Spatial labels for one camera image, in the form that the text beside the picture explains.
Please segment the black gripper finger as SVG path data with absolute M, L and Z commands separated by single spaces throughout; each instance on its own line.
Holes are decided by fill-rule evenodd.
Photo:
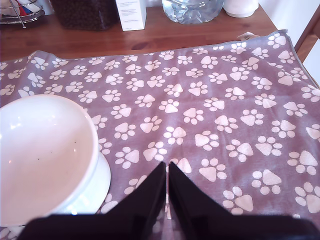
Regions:
M 158 215 L 166 199 L 166 164 L 160 162 L 132 193 L 105 214 L 107 218 Z
M 179 217 L 231 216 L 230 212 L 201 191 L 173 162 L 169 164 L 168 184 L 169 198 Z

